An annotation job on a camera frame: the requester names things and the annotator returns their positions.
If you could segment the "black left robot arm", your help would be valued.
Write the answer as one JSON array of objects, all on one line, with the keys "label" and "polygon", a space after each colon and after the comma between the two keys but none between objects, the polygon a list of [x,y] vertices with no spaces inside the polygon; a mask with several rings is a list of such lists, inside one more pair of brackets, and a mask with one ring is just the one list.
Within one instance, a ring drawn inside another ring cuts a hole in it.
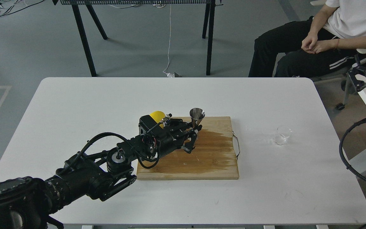
[{"label": "black left robot arm", "polygon": [[23,177],[0,182],[0,229],[58,229],[64,225],[51,217],[83,196],[106,201],[133,184],[132,162],[145,169],[164,156],[182,149],[190,154],[202,130],[200,121],[187,123],[171,114],[142,116],[139,134],[131,139],[103,132],[92,139],[47,180]]}]

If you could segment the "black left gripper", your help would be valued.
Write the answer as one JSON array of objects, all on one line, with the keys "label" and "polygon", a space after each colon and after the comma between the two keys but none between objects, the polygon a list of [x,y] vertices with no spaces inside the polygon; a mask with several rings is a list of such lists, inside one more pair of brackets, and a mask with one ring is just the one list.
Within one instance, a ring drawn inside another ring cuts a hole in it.
[{"label": "black left gripper", "polygon": [[202,130],[202,125],[193,127],[181,118],[172,118],[170,114],[166,114],[159,123],[149,115],[141,116],[138,127],[138,140],[143,146],[141,159],[163,158],[178,149],[191,154],[198,132]]}]

